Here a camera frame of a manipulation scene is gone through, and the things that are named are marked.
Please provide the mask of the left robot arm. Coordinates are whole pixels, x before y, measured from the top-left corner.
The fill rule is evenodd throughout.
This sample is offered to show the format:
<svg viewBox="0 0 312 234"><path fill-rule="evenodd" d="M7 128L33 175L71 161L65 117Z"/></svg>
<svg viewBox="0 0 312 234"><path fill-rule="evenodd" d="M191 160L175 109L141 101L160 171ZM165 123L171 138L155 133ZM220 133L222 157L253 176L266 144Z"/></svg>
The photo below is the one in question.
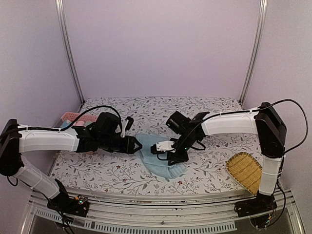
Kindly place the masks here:
<svg viewBox="0 0 312 234"><path fill-rule="evenodd" d="M107 112L87 126L69 124L64 128L29 127L11 119L0 136L0 173L23 181L67 212L73 204L62 184L32 165L23 154L43 151L89 153L102 149L132 155L142 149L134 136L125 134L132 123L132 118L128 117L123 126L118 116Z"/></svg>

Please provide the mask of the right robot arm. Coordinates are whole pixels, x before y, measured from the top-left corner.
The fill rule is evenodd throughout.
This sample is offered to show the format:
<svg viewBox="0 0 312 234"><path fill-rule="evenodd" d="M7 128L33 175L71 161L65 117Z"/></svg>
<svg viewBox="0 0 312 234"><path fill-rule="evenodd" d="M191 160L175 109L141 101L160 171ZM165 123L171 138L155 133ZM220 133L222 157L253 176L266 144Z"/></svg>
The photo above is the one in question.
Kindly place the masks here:
<svg viewBox="0 0 312 234"><path fill-rule="evenodd" d="M178 139L158 142L169 165L191 161L192 175L169 188L170 192L230 190L240 184L253 195L255 212L271 204L284 155L286 126L272 106L263 103L245 111L200 112L193 118L175 112L167 121Z"/></svg>

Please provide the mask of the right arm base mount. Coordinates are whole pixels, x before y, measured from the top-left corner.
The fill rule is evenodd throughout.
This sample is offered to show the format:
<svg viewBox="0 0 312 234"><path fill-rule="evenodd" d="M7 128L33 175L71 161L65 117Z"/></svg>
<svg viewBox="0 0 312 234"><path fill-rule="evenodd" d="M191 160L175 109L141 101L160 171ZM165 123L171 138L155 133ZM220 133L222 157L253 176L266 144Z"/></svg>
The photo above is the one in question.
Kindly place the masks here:
<svg viewBox="0 0 312 234"><path fill-rule="evenodd" d="M263 212L273 211L277 208L275 197L259 194L256 198L236 202L234 211L238 217L256 215Z"/></svg>

